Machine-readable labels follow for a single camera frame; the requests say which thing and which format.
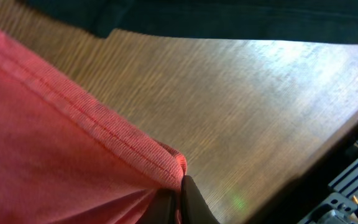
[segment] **wooden surface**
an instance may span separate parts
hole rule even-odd
[[[103,40],[13,0],[0,0],[0,28],[184,153],[221,223],[247,220],[358,110],[357,45]]]

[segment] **black object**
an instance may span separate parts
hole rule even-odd
[[[25,0],[56,19],[107,37],[144,34],[358,44],[356,0]]]
[[[137,224],[159,223],[174,224],[176,193],[172,190],[159,190],[146,212]],[[203,196],[190,176],[184,176],[180,194],[182,224],[219,224]]]

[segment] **red fabric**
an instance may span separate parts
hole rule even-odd
[[[185,172],[183,155],[0,31],[0,223],[135,223]]]

